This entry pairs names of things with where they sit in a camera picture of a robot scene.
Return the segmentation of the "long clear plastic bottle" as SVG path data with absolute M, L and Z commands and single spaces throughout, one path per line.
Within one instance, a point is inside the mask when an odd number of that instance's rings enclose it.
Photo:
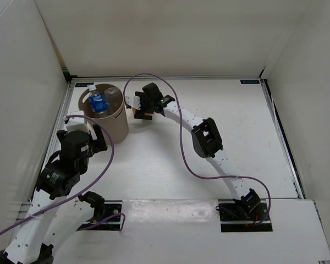
M 107 104 L 107 113 L 111 115 L 122 105 L 123 95 L 120 89 L 113 86 L 104 91 L 104 99 Z

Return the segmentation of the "blue label plastic bottle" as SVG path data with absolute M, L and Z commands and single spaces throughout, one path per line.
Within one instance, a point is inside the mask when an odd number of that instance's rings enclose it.
M 89 91 L 88 99 L 92 111 L 99 115 L 105 114 L 105 111 L 107 110 L 107 104 L 105 102 L 105 98 L 103 94 L 98 92 L 95 85 L 89 85 L 88 91 Z

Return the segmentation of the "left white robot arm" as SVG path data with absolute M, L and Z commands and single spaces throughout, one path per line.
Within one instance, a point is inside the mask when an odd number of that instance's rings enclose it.
M 0 251 L 0 263 L 51 262 L 52 247 L 43 240 L 53 217 L 87 171 L 89 158 L 107 150 L 105 129 L 98 124 L 93 129 L 95 138 L 85 124 L 57 132 L 61 149 L 50 156 L 38 176 L 27 215 L 13 225 L 19 229 L 8 247 Z

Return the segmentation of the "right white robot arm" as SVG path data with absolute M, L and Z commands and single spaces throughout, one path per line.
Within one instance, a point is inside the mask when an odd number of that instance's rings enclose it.
M 125 99 L 129 108 L 134 110 L 134 118 L 151 120 L 153 113 L 158 113 L 180 125 L 180 130 L 191 134 L 192 145 L 196 154 L 209 162 L 218 176 L 227 185 L 239 218 L 248 220 L 256 213 L 261 199 L 254 189 L 244 182 L 244 177 L 228 160 L 223 141 L 212 118 L 200 118 L 182 108 L 178 98 L 164 96 L 155 83 L 150 83 Z

